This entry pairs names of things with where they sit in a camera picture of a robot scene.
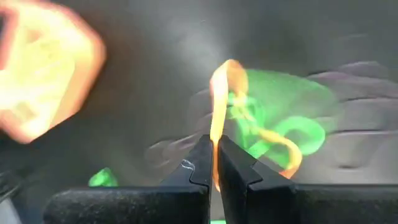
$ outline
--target glowing orange object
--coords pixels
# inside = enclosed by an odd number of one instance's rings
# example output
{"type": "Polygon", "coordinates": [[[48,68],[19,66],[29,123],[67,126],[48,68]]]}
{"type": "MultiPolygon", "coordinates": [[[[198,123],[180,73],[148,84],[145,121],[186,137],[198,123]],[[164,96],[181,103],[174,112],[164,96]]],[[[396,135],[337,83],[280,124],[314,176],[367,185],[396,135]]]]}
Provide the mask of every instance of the glowing orange object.
{"type": "MultiPolygon", "coordinates": [[[[213,141],[213,180],[218,191],[218,142],[223,134],[226,108],[228,104],[228,92],[231,90],[236,95],[234,106],[241,110],[245,119],[254,118],[246,111],[248,92],[248,77],[242,65],[236,60],[227,60],[216,69],[210,80],[210,92],[213,97],[213,117],[210,126],[210,139],[213,141]]],[[[285,145],[289,150],[290,161],[286,170],[280,172],[286,178],[291,178],[299,168],[302,161],[300,149],[291,140],[270,130],[260,127],[252,127],[253,132],[258,133],[266,141],[285,145]]]]}
{"type": "Polygon", "coordinates": [[[100,37],[71,10],[45,1],[4,1],[0,125],[31,142],[75,114],[105,58],[100,37]]]}

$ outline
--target black metal jaw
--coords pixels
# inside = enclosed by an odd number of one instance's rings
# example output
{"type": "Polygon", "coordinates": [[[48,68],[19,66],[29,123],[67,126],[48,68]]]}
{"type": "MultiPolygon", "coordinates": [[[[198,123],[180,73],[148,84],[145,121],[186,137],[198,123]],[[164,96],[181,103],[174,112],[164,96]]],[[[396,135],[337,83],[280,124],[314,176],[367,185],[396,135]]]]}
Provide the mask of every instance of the black metal jaw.
{"type": "MultiPolygon", "coordinates": [[[[203,136],[158,187],[69,190],[52,197],[46,224],[210,221],[212,143],[203,136]]],[[[398,223],[397,185],[303,185],[285,179],[228,137],[219,148],[227,223],[398,223]]]]}

